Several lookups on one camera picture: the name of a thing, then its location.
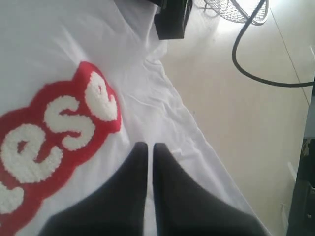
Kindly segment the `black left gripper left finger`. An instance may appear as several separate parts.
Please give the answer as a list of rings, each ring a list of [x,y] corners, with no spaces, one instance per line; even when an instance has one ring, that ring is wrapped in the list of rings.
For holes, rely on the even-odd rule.
[[[94,193],[53,215],[41,236],[141,236],[147,195],[148,146],[137,142]]]

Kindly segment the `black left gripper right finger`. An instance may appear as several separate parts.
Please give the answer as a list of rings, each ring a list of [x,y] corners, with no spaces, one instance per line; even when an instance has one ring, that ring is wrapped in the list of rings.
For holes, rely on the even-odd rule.
[[[264,236],[262,225],[212,195],[175,160],[166,144],[153,149],[153,192],[159,236]]]

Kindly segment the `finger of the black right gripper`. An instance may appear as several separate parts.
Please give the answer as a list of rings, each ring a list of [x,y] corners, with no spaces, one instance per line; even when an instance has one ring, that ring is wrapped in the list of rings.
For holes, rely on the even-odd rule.
[[[154,16],[159,40],[183,39],[192,9],[191,0],[155,0],[160,12]]]

